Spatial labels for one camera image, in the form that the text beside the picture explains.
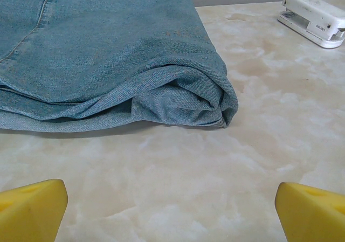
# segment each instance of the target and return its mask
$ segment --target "white stapler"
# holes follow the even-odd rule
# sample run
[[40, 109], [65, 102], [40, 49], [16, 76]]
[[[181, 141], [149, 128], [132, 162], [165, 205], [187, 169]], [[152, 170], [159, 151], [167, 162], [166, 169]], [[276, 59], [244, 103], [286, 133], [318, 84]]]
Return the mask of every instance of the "white stapler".
[[322, 0], [283, 0], [278, 20], [323, 48], [345, 39], [345, 11]]

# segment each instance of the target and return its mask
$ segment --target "jeans seam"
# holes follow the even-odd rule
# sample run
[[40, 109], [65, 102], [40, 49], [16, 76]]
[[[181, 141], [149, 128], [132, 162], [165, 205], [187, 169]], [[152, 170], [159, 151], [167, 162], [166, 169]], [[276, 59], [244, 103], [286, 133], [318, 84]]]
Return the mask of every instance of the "jeans seam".
[[26, 35], [26, 36], [25, 36], [25, 37], [24, 37], [24, 38], [23, 38], [13, 49], [12, 49], [12, 51], [11, 51], [6, 57], [0, 59], [0, 63], [2, 63], [4, 60], [8, 59], [11, 55], [13, 55], [13, 53], [16, 51], [16, 49], [18, 48], [18, 46], [19, 46], [20, 44], [22, 44], [23, 41], [25, 41], [26, 38], [29, 37], [29, 35], [31, 35], [31, 34], [38, 28], [39, 24], [40, 24], [41, 21], [42, 21], [43, 11], [44, 11], [44, 9], [45, 9], [45, 7], [46, 7], [46, 5], [47, 5], [47, 2], [48, 2], [48, 0], [44, 0], [44, 1], [43, 1], [43, 5], [42, 5], [41, 11], [40, 11], [40, 13], [39, 13], [39, 17], [38, 17], [36, 26], [30, 31], [30, 33], [28, 33], [28, 34], [27, 34], [27, 35]]

